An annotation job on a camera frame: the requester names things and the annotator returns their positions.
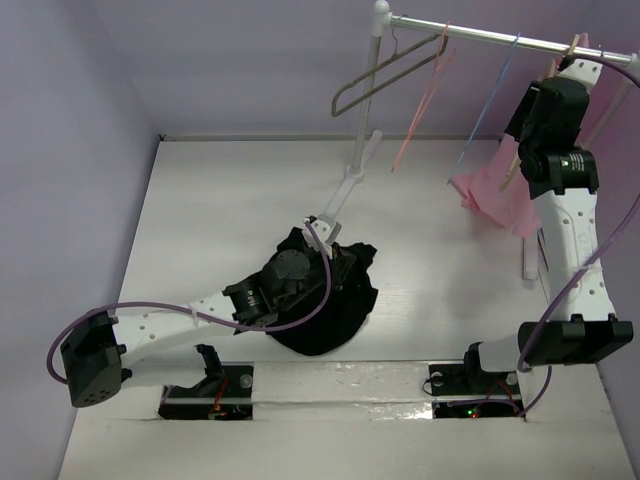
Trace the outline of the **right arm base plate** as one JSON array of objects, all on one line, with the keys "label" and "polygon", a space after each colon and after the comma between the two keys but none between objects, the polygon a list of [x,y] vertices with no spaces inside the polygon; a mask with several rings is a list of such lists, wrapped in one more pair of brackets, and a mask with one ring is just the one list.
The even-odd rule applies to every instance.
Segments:
[{"label": "right arm base plate", "polygon": [[516,418],[524,410],[515,371],[471,373],[463,363],[430,364],[422,390],[435,419]]}]

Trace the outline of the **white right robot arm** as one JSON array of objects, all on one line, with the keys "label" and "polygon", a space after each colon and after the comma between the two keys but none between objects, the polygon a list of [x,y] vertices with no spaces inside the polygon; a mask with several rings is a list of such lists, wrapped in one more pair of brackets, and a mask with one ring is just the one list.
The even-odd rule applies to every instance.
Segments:
[{"label": "white right robot arm", "polygon": [[517,143],[541,221],[551,300],[540,320],[521,324],[516,334],[470,345],[460,368],[470,391],[482,392],[497,375],[517,370],[595,364],[634,338],[632,323],[618,318],[609,299],[600,264],[634,214],[598,241],[596,159],[577,144],[604,66],[629,73],[603,58],[564,57],[555,75],[530,84],[505,130]]}]

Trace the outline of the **black t shirt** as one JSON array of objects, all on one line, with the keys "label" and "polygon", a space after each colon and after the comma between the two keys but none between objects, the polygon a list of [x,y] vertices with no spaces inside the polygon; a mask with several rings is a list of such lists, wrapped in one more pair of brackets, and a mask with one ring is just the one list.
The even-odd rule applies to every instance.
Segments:
[{"label": "black t shirt", "polygon": [[[289,236],[277,246],[277,253],[285,249],[300,249],[303,243],[302,230],[292,228]],[[377,249],[370,245],[370,267]],[[286,325],[299,320],[321,302],[320,291],[312,292],[301,305],[279,316],[273,326]],[[304,356],[314,357],[328,354],[350,341],[363,326],[372,312],[378,297],[378,289],[370,279],[370,299],[331,293],[323,309],[301,326],[281,332],[268,333],[276,342]]]}]

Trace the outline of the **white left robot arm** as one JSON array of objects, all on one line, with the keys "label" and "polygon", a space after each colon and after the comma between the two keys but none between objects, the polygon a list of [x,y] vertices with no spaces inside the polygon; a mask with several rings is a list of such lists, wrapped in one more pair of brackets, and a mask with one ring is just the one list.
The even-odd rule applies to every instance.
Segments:
[{"label": "white left robot arm", "polygon": [[112,304],[86,313],[52,347],[64,366],[58,379],[76,408],[137,386],[215,394],[223,381],[211,341],[217,326],[264,333],[305,357],[331,353],[373,310],[378,291],[368,270],[376,253],[369,244],[333,244],[324,258],[294,229],[260,271],[195,305],[141,302],[143,314],[116,316]]}]

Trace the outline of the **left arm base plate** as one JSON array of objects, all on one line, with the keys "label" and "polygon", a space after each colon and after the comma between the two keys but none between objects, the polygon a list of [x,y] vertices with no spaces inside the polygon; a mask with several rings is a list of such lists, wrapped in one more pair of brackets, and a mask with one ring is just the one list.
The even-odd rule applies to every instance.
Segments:
[{"label": "left arm base plate", "polygon": [[158,415],[164,420],[252,420],[254,365],[231,363],[223,369],[224,378],[215,385],[165,386]]}]

